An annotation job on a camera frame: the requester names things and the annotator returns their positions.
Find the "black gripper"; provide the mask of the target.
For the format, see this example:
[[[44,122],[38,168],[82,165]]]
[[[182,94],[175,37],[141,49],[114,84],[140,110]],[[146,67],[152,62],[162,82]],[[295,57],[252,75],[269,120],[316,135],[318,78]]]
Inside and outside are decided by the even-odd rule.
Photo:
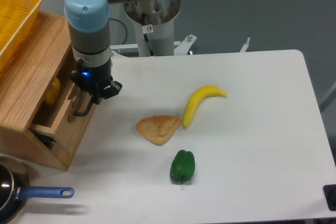
[[[102,100],[109,99],[119,94],[122,84],[110,80],[112,61],[109,59],[98,67],[87,67],[85,61],[77,61],[77,69],[69,78],[83,92],[90,94],[92,102],[100,104]]]

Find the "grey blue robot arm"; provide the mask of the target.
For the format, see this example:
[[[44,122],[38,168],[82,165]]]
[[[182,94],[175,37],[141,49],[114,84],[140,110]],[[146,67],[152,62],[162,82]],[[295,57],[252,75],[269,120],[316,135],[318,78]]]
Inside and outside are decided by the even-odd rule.
[[[70,79],[91,96],[90,103],[118,95],[122,84],[111,76],[109,4],[143,0],[64,0],[77,69]]]

